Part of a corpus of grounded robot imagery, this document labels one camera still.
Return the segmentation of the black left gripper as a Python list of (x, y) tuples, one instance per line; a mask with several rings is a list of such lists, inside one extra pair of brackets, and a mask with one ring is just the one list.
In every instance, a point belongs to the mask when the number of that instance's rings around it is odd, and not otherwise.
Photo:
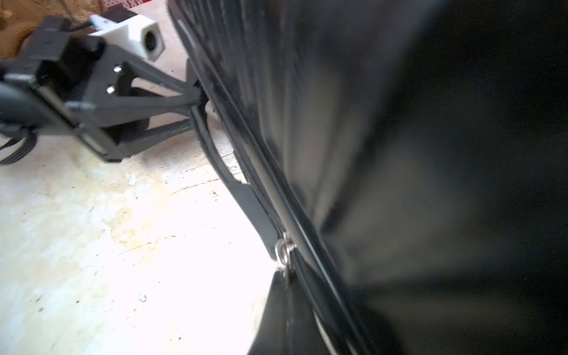
[[(183, 114), (203, 101), (179, 81), (68, 19), (46, 16), (19, 53), (1, 60), (4, 162), (29, 155), (42, 135), (72, 136), (105, 162), (121, 162), (192, 129), (189, 119), (149, 128), (152, 116)], [(137, 78), (176, 96), (133, 86)]]

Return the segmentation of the black ribbed hard suitcase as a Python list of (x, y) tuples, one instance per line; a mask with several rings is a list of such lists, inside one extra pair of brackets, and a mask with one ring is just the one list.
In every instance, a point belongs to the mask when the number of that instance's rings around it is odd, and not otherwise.
[(567, 352), (565, 1), (168, 9), (341, 352)]

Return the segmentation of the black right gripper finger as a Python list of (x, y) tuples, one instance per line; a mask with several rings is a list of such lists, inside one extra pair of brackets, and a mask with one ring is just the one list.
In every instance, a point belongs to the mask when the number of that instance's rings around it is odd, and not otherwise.
[(330, 354), (314, 305), (296, 275), (278, 269), (249, 354)]

